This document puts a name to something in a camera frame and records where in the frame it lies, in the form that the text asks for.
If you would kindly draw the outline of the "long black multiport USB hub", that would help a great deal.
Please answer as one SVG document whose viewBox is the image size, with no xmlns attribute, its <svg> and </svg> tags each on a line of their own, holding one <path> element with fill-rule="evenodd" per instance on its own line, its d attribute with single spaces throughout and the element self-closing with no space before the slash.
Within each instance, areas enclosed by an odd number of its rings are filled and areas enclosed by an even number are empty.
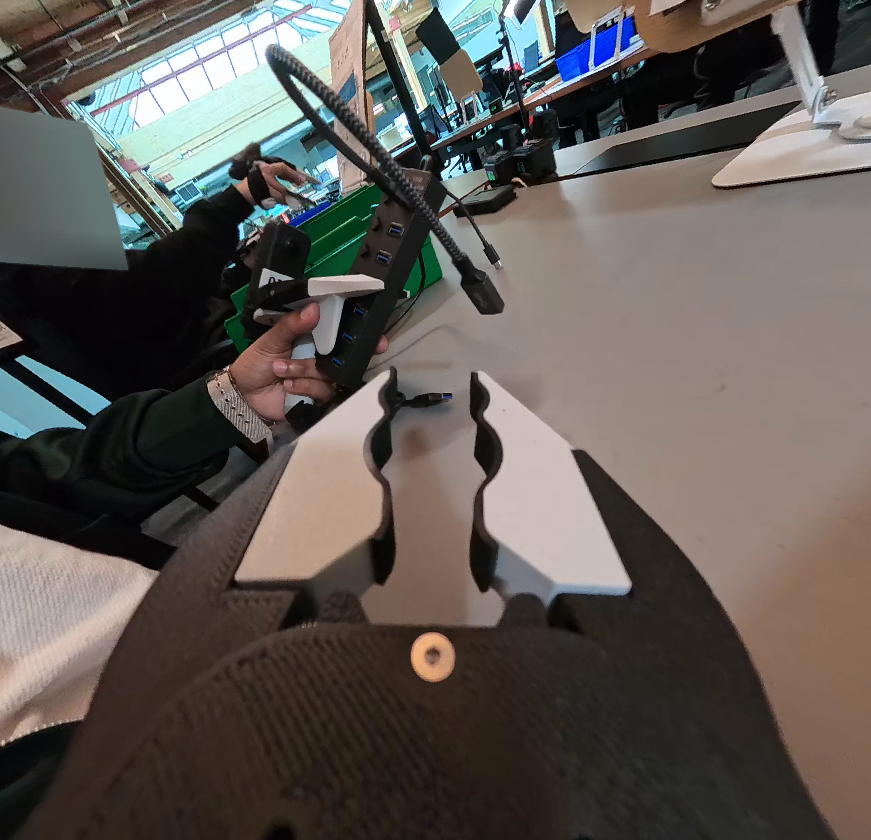
<svg viewBox="0 0 871 840">
<path fill-rule="evenodd" d="M 341 294 L 336 308 L 329 302 L 321 304 L 315 330 L 324 332 L 326 339 L 315 345 L 317 366 L 342 395 L 363 385 L 402 293 L 410 290 L 414 297 L 438 279 L 433 270 L 419 268 L 419 257 L 429 238 L 430 225 L 424 215 L 401 199 L 384 195 L 351 266 L 351 291 Z"/>
</svg>

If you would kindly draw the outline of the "person's pale clothing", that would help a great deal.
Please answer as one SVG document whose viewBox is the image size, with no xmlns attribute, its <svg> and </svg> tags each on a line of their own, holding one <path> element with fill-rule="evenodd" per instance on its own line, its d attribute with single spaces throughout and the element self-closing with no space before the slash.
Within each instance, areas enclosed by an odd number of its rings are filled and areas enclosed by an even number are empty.
<svg viewBox="0 0 871 840">
<path fill-rule="evenodd" d="M 1 526 L 2 745 L 81 721 L 158 573 Z"/>
</svg>

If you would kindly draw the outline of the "black battery charger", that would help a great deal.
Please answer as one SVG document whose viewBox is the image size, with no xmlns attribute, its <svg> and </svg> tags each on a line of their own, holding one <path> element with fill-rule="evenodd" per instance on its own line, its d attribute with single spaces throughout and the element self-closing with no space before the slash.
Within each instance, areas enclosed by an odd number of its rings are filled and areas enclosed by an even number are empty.
<svg viewBox="0 0 871 840">
<path fill-rule="evenodd" d="M 482 157 L 488 180 L 507 185 L 518 179 L 533 185 L 554 176 L 557 162 L 553 145 L 558 131 L 558 116 L 551 109 L 534 113 L 526 131 L 516 123 L 502 127 L 498 134 L 502 148 Z"/>
</svg>

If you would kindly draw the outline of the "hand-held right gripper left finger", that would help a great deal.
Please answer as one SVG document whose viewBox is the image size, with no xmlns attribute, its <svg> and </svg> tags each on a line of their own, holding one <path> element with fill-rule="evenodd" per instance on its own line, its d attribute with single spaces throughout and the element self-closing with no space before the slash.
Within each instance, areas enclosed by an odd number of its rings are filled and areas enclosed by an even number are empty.
<svg viewBox="0 0 871 840">
<path fill-rule="evenodd" d="M 297 440 L 235 572 L 241 587 L 364 595 L 396 559 L 393 453 L 397 372 L 390 368 Z"/>
</svg>

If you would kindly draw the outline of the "small blue storage bin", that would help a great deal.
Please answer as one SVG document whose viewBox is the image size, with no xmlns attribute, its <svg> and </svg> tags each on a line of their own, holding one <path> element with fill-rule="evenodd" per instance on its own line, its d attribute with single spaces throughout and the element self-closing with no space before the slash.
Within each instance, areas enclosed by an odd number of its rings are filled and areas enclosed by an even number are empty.
<svg viewBox="0 0 871 840">
<path fill-rule="evenodd" d="M 620 25 L 612 23 L 608 27 L 597 28 L 593 36 L 558 56 L 558 73 L 561 80 L 568 83 L 640 50 L 643 44 L 634 16 L 630 15 Z"/>
</svg>

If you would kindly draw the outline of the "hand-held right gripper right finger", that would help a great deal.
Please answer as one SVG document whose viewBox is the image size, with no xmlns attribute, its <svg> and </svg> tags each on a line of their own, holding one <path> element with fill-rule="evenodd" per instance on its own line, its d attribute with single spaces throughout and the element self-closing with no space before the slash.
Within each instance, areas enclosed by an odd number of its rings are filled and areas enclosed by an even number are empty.
<svg viewBox="0 0 871 840">
<path fill-rule="evenodd" d="M 470 536 L 478 590 L 503 599 L 628 595 L 576 449 L 484 371 L 470 377 L 470 415 L 484 471 Z"/>
</svg>

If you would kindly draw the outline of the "person's left forearm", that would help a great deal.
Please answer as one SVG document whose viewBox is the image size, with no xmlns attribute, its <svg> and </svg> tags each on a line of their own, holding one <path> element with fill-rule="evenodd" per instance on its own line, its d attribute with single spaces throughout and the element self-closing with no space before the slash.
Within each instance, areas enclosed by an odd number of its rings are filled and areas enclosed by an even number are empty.
<svg viewBox="0 0 871 840">
<path fill-rule="evenodd" d="M 78 514 L 144 519 L 216 474 L 244 436 L 204 378 L 118 399 L 85 428 L 2 434 L 2 493 Z"/>
</svg>

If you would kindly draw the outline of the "grey desk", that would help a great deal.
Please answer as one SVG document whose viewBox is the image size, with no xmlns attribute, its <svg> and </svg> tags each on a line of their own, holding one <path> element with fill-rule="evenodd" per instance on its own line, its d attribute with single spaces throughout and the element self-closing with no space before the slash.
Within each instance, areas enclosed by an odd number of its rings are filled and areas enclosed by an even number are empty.
<svg viewBox="0 0 871 840">
<path fill-rule="evenodd" d="M 470 374 L 591 454 L 739 630 L 840 838 L 869 838 L 869 172 L 718 190 L 732 153 L 521 191 L 481 220 L 505 311 L 444 278 L 387 354 L 396 566 L 380 624 L 491 624 L 468 571 Z"/>
</svg>

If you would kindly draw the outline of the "dark green jacket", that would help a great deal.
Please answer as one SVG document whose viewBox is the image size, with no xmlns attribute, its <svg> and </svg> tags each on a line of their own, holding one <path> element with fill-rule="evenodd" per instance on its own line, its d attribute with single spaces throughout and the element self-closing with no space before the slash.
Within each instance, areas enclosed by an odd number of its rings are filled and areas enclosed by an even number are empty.
<svg viewBox="0 0 871 840">
<path fill-rule="evenodd" d="M 2 839 L 13 838 L 42 801 L 82 722 L 53 723 L 2 742 Z"/>
</svg>

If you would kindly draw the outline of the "black power strip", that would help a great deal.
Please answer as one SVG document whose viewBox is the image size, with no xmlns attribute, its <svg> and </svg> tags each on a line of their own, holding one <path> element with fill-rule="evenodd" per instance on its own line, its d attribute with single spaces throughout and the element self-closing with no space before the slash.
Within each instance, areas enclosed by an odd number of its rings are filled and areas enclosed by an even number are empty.
<svg viewBox="0 0 871 840">
<path fill-rule="evenodd" d="M 502 210 L 517 198 L 514 183 L 505 185 L 482 184 L 466 195 L 463 206 L 471 216 L 491 215 Z"/>
</svg>

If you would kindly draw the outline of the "person's left hand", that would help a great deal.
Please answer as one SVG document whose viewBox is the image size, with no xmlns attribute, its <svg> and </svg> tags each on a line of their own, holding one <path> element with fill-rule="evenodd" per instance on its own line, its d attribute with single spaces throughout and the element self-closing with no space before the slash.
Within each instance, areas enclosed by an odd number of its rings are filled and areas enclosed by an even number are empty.
<svg viewBox="0 0 871 840">
<path fill-rule="evenodd" d="M 297 340 L 310 334 L 320 320 L 320 306 L 310 303 L 282 317 L 234 361 L 230 373 L 245 401 L 265 421 L 283 422 L 289 395 L 330 401 L 333 381 L 313 357 L 292 356 Z"/>
</svg>

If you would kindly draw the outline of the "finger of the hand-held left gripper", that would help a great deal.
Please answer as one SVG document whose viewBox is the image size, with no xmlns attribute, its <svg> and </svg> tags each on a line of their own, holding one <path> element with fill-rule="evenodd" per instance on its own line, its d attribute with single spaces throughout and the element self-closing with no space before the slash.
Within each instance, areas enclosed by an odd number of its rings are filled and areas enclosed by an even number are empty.
<svg viewBox="0 0 871 840">
<path fill-rule="evenodd" d="M 369 275 L 355 274 L 310 278 L 308 298 L 319 306 L 319 321 L 311 333 L 317 355 L 332 353 L 342 323 L 345 302 L 384 290 L 385 282 Z"/>
</svg>

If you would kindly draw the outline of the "brown cardboard box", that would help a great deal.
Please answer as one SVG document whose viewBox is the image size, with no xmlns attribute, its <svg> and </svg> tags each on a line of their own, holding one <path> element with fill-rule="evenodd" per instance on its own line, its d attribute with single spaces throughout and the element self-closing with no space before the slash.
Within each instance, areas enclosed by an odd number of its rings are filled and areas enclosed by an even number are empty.
<svg viewBox="0 0 871 840">
<path fill-rule="evenodd" d="M 374 131 L 374 103 L 365 82 L 367 31 L 365 0 L 352 0 L 329 40 L 331 86 L 352 113 Z M 333 120 L 333 130 L 361 159 L 371 161 L 368 151 L 337 120 Z M 342 152 L 337 154 L 337 160 L 341 193 L 345 197 L 363 187 L 366 176 Z"/>
</svg>

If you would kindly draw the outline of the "green plastic bin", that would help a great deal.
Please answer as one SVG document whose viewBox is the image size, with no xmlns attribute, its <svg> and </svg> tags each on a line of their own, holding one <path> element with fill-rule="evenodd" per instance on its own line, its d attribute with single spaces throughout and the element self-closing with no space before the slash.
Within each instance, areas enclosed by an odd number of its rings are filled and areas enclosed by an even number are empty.
<svg viewBox="0 0 871 840">
<path fill-rule="evenodd" d="M 312 241 L 306 277 L 334 277 L 350 272 L 362 238 L 381 199 L 382 193 L 378 187 L 369 185 L 329 206 L 321 203 L 316 209 L 293 218 L 291 225 L 305 232 Z M 424 243 L 422 257 L 426 270 L 426 282 L 423 286 L 426 289 L 443 277 L 431 236 Z M 403 285 L 403 289 L 408 290 L 409 298 L 419 291 L 420 280 L 421 272 L 415 260 L 408 282 Z M 237 312 L 224 323 L 225 330 L 239 353 L 244 352 L 251 343 L 245 336 L 242 323 L 247 287 L 248 283 L 245 283 L 231 295 Z"/>
</svg>

